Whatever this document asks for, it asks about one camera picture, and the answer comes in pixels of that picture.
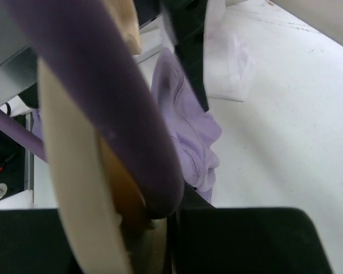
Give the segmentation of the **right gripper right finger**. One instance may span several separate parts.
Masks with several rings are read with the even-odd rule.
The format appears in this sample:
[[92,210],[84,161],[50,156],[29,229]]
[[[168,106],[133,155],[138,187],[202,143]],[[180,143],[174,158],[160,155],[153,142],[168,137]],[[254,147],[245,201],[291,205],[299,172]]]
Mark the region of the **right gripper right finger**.
[[289,207],[216,208],[191,186],[168,220],[171,273],[332,273],[317,230]]

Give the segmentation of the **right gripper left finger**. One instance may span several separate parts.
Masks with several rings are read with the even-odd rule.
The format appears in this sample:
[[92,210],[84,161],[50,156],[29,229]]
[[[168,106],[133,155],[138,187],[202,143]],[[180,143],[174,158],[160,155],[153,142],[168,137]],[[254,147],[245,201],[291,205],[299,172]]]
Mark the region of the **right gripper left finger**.
[[82,273],[56,209],[0,210],[0,273]]

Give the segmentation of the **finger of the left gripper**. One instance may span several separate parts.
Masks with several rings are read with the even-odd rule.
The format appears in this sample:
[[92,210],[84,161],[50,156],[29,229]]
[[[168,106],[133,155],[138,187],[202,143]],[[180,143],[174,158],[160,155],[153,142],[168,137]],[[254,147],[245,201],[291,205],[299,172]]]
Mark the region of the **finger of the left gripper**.
[[202,107],[209,110],[204,72],[204,32],[207,0],[163,0],[160,11],[166,33]]

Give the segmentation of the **wooden hanger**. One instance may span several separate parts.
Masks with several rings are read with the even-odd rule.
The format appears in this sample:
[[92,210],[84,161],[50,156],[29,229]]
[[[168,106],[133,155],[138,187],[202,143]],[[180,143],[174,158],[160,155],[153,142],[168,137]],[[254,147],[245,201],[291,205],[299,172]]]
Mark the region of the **wooden hanger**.
[[162,273],[167,217],[146,201],[122,107],[151,94],[131,1],[40,1],[36,50],[46,155],[67,239],[85,273]]

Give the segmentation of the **purple t shirt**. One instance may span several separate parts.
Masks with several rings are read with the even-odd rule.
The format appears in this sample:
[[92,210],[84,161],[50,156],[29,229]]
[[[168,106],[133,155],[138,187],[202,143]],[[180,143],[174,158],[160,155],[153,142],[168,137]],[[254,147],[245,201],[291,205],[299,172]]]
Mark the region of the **purple t shirt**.
[[219,166],[211,146],[222,129],[200,106],[176,56],[163,48],[155,63],[147,106],[125,106],[121,125],[127,126],[136,158],[123,156],[144,198],[155,205],[176,207],[186,182],[207,203],[211,202]]

